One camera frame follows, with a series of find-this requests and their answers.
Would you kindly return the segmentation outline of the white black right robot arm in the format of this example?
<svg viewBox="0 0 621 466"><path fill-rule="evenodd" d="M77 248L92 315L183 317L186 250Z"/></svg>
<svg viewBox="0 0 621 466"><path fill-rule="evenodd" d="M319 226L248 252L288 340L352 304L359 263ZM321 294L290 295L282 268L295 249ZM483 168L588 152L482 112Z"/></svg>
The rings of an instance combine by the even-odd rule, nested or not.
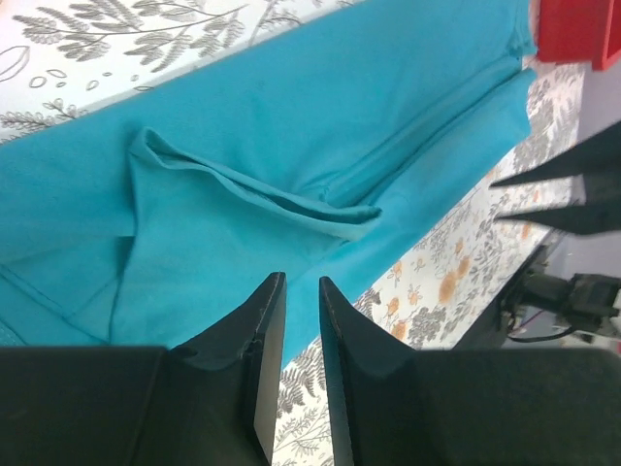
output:
<svg viewBox="0 0 621 466"><path fill-rule="evenodd" d="M580 142L531 170L502 179L494 188L581 177L585 200L561 208L498 216L500 221L524 221L577 235L592 236L620 230L620 123ZM524 273L501 299L499 310L511 316L520 306L560 316L567 324L560 339L574 332L618 338L612 324L620 310L614 306L620 280L598 274L577 273L570 280L532 270Z"/></svg>

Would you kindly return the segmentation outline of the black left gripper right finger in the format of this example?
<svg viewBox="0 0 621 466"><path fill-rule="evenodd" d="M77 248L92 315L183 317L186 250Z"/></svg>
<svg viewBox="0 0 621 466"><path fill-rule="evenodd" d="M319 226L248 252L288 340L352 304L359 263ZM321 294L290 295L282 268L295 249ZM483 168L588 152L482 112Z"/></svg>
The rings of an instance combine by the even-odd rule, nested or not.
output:
<svg viewBox="0 0 621 466"><path fill-rule="evenodd" d="M412 349L328 278L319 318L338 465L620 461L620 360L608 350Z"/></svg>

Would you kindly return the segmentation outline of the teal t shirt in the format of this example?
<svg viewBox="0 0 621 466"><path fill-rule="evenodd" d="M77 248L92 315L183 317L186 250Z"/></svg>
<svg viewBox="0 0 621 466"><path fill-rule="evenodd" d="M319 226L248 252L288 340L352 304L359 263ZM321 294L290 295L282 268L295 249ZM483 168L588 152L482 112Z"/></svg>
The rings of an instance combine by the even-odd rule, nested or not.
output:
<svg viewBox="0 0 621 466"><path fill-rule="evenodd" d="M1 148L1 342L175 347L354 299L529 134L525 1L364 1Z"/></svg>

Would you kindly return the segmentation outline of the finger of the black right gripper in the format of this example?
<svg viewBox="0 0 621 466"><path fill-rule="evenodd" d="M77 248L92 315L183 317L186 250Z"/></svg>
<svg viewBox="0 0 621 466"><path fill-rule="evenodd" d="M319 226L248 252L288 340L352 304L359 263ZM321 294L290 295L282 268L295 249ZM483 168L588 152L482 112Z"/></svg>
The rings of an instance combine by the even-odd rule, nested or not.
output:
<svg viewBox="0 0 621 466"><path fill-rule="evenodd" d="M584 202L506 214L496 221L531 222L578 236L620 231L620 175L582 175Z"/></svg>
<svg viewBox="0 0 621 466"><path fill-rule="evenodd" d="M538 183L620 168L620 125L617 121L543 164L496 181L491 187Z"/></svg>

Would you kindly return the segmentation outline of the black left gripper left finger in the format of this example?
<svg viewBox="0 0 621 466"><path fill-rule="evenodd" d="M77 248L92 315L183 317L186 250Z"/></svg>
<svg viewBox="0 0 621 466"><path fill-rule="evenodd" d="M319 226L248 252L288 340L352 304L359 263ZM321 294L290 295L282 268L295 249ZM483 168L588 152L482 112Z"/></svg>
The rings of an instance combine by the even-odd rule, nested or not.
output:
<svg viewBox="0 0 621 466"><path fill-rule="evenodd" d="M268 465L286 278L173 349L5 347L5 465Z"/></svg>

